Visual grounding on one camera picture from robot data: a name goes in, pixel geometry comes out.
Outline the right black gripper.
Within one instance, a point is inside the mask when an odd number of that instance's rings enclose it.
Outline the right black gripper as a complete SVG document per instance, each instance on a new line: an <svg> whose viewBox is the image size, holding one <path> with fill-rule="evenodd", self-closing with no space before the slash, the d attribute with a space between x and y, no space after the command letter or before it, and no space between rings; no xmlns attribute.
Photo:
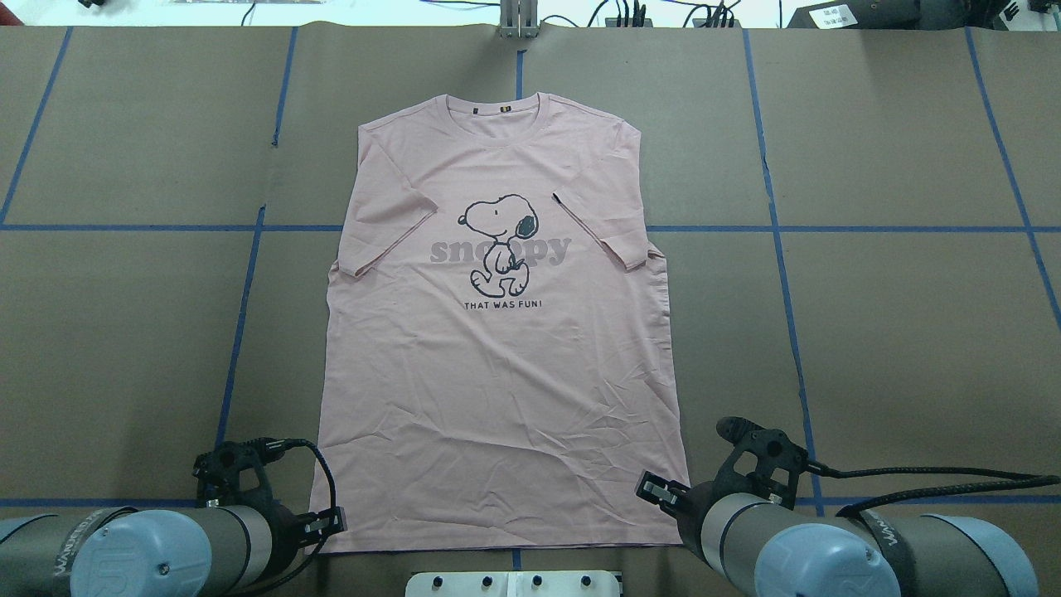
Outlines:
<svg viewBox="0 0 1061 597"><path fill-rule="evenodd" d="M715 482L686 487L683 482L644 471L637 481L636 496L660 510L675 510L674 517L683 545L686 548L702 548L706 514L719 501L715 496Z"/></svg>

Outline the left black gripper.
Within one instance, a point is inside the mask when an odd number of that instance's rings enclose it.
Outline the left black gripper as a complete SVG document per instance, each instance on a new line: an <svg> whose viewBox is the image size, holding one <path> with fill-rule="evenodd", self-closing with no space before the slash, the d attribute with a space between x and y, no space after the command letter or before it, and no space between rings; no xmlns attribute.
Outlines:
<svg viewBox="0 0 1061 597"><path fill-rule="evenodd" d="M269 565L288 565L303 549L303 539L329 539L347 531L344 507L295 514L279 502L269 502L263 517L269 524Z"/></svg>

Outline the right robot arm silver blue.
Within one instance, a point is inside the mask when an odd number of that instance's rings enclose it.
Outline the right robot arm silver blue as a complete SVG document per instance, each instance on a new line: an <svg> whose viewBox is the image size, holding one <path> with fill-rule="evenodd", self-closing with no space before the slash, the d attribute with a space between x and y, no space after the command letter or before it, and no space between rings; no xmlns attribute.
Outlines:
<svg viewBox="0 0 1061 597"><path fill-rule="evenodd" d="M637 497L744 596L1039 596L1030 557L977 517L806 517L775 498L645 472Z"/></svg>

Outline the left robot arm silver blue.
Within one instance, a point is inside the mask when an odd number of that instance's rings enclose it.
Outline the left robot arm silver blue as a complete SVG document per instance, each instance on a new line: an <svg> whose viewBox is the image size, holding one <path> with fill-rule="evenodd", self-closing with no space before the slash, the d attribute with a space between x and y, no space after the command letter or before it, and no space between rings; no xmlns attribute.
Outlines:
<svg viewBox="0 0 1061 597"><path fill-rule="evenodd" d="M4 596L261 596L285 585L331 535L341 507L292 514L273 503L2 521Z"/></svg>

